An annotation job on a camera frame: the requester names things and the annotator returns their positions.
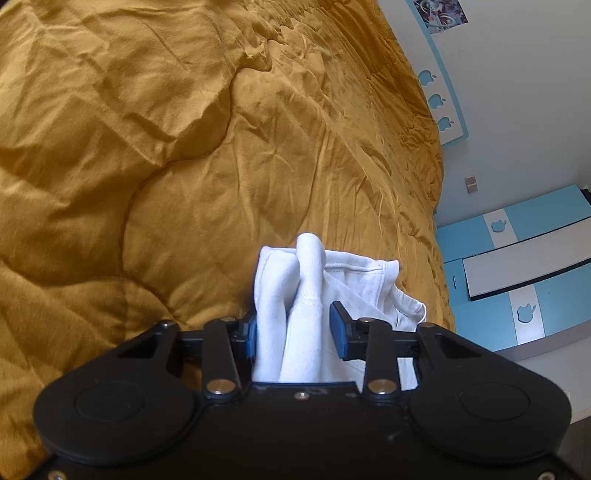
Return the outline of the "white Nevada sweatshirt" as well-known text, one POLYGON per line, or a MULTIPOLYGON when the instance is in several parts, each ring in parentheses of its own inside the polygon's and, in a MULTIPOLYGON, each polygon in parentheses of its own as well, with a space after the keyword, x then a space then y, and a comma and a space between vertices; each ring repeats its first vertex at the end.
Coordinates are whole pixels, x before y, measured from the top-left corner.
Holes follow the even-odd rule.
POLYGON ((413 332, 427 307, 398 288, 400 264, 325 249, 311 233, 293 248, 264 246, 254 277, 259 383, 363 383, 365 363, 344 361, 329 330, 329 307, 338 301, 353 319, 376 318, 413 332))

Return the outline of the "blue white wardrobe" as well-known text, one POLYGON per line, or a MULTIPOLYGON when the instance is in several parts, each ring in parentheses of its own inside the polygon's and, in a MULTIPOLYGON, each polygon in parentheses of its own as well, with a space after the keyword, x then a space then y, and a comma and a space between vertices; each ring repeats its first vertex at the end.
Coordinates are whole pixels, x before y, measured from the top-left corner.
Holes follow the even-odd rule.
POLYGON ((575 185, 441 227, 459 335, 503 351, 590 319, 590 192, 575 185))

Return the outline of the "mustard yellow quilt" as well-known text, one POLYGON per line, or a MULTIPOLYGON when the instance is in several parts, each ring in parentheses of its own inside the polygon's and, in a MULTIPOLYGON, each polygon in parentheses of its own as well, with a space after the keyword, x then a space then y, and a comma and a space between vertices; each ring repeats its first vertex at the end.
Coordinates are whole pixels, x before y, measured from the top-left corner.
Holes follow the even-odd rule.
POLYGON ((454 318, 444 163, 374 1, 10 1, 1 9, 1 475, 46 456, 51 381, 161 319, 252 306, 259 250, 311 232, 401 263, 454 318))

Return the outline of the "white blue apple headboard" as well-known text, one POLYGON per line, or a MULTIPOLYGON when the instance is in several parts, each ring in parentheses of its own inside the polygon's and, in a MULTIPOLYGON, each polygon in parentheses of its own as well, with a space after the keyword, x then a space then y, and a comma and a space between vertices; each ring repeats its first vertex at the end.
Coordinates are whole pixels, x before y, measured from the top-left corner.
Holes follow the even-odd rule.
POLYGON ((464 115, 453 83, 431 34, 413 5, 407 1, 411 14, 410 61, 427 99, 431 115, 439 131, 442 146, 468 137, 464 115))

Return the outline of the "wall light switch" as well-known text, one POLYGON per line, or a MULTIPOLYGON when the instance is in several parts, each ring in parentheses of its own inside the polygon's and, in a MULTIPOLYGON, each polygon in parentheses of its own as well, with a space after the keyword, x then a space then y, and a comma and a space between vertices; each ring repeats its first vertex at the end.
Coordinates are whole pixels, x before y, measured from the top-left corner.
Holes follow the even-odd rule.
POLYGON ((469 194, 476 193, 478 191, 478 184, 475 175, 467 176, 465 178, 465 185, 469 194))

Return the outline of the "anime wall posters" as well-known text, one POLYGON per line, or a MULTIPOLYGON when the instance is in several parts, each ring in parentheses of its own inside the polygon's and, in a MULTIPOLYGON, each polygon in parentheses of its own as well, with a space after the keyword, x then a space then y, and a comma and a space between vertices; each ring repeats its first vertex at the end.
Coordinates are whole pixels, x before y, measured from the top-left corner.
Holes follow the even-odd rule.
POLYGON ((414 0, 413 5, 431 34, 468 23, 459 0, 414 0))

